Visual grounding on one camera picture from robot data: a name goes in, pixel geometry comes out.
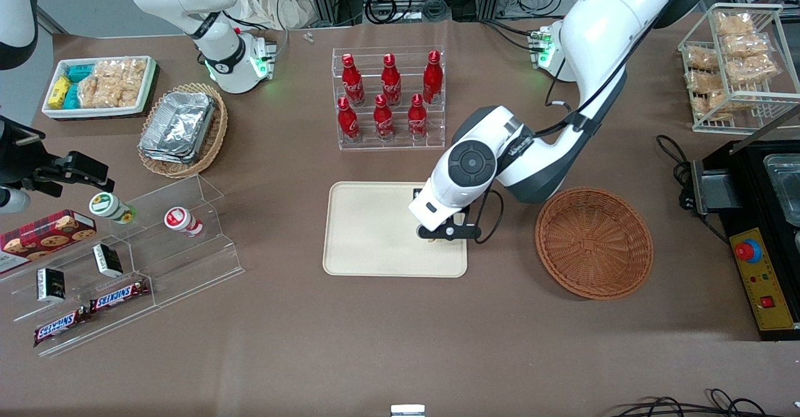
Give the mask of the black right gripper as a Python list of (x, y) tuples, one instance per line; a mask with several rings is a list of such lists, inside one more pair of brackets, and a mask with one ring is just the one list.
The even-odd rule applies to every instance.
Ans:
[[(61, 197), (63, 186), (55, 181), (32, 179), (34, 173), (51, 163), (52, 156), (43, 145), (45, 133), (1, 117), (1, 183), (13, 189), (37, 191)], [(65, 184), (88, 184), (107, 193), (114, 192), (115, 182), (108, 176), (109, 167), (77, 151), (52, 161), (56, 181)]]

